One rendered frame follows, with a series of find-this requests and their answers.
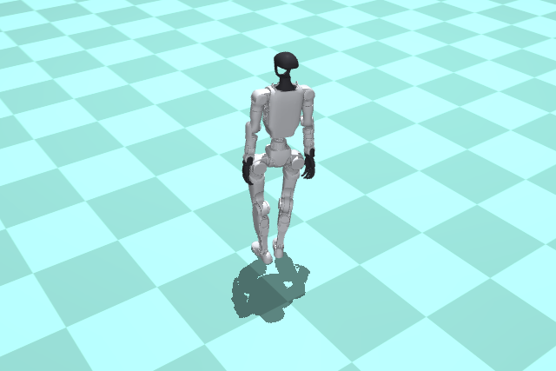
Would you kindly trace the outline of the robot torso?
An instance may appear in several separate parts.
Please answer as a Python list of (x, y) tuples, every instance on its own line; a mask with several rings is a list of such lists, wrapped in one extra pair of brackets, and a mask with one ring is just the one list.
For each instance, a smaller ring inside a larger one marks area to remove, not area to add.
[(281, 92), (276, 88), (279, 83), (265, 88), (270, 91), (262, 111), (262, 120), (271, 138), (271, 143), (265, 148), (269, 168), (280, 168), (291, 162), (291, 148), (285, 137), (293, 136), (299, 126), (304, 99), (303, 89), (296, 82), (292, 83), (297, 89), (293, 91)]

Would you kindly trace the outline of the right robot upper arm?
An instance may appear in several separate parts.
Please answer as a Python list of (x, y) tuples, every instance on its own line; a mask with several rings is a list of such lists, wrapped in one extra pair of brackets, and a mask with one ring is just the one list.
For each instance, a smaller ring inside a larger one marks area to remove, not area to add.
[(301, 85), (304, 92), (304, 99), (302, 105), (301, 126), (312, 126), (312, 115), (314, 111), (314, 91), (307, 85)]

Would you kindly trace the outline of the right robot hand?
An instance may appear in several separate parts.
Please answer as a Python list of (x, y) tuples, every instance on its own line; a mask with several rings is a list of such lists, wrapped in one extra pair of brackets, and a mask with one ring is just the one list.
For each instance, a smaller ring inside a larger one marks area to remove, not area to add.
[[(314, 163), (314, 149), (310, 150), (310, 156), (304, 153), (305, 158), (305, 163), (304, 165), (306, 166), (304, 173), (301, 176), (306, 175), (303, 179), (305, 178), (313, 178), (314, 173), (315, 173), (315, 163)], [(303, 168), (303, 167), (302, 167)], [(309, 174), (310, 173), (310, 174)]]

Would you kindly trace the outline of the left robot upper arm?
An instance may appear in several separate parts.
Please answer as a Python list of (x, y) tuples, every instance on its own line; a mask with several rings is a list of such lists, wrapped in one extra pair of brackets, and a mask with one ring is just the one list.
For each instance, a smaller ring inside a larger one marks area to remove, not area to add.
[(261, 130), (261, 117), (263, 105), (268, 102), (270, 91), (268, 89), (256, 89), (251, 95), (250, 123), (252, 134)]

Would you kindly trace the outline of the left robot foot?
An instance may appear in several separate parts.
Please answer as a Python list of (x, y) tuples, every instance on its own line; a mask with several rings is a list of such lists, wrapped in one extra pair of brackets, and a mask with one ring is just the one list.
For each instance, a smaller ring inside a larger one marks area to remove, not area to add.
[(258, 241), (253, 242), (251, 247), (255, 252), (255, 254), (258, 255), (264, 263), (269, 264), (273, 261), (272, 255), (269, 253), (269, 251), (266, 252), (266, 249), (264, 249), (264, 253), (260, 252), (260, 246)]

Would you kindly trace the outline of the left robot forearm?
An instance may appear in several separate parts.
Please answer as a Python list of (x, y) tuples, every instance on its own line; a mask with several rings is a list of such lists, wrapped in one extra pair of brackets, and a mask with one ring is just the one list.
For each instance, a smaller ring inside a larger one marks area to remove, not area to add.
[(246, 123), (245, 130), (246, 130), (246, 135), (245, 135), (246, 143), (245, 143), (245, 149), (244, 149), (245, 153), (243, 154), (243, 159), (245, 162), (247, 162), (247, 159), (251, 156), (253, 157), (253, 161), (254, 161), (255, 146), (256, 146), (256, 141), (258, 136), (256, 134), (252, 134), (252, 127), (250, 123)]

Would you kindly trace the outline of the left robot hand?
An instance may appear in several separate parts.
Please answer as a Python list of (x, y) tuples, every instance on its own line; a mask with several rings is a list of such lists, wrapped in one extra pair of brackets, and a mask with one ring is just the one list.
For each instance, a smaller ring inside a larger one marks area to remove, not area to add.
[(253, 157), (250, 156), (250, 157), (247, 159), (247, 162), (245, 162), (244, 159), (243, 159), (242, 163), (243, 163), (243, 166), (242, 166), (242, 176), (243, 176), (244, 181), (245, 181), (247, 184), (249, 184), (249, 185), (254, 185), (254, 184), (249, 180), (249, 177), (248, 177), (248, 176), (249, 176), (249, 167), (250, 167), (251, 165), (253, 165)]

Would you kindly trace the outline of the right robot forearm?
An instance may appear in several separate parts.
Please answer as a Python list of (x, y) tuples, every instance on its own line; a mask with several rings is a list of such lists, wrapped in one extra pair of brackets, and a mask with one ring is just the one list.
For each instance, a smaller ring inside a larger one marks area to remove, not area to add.
[[(304, 127), (303, 132), (303, 145), (304, 153), (310, 156), (310, 150), (314, 149), (314, 118), (312, 116), (312, 126)], [(315, 151), (315, 149), (314, 149)]]

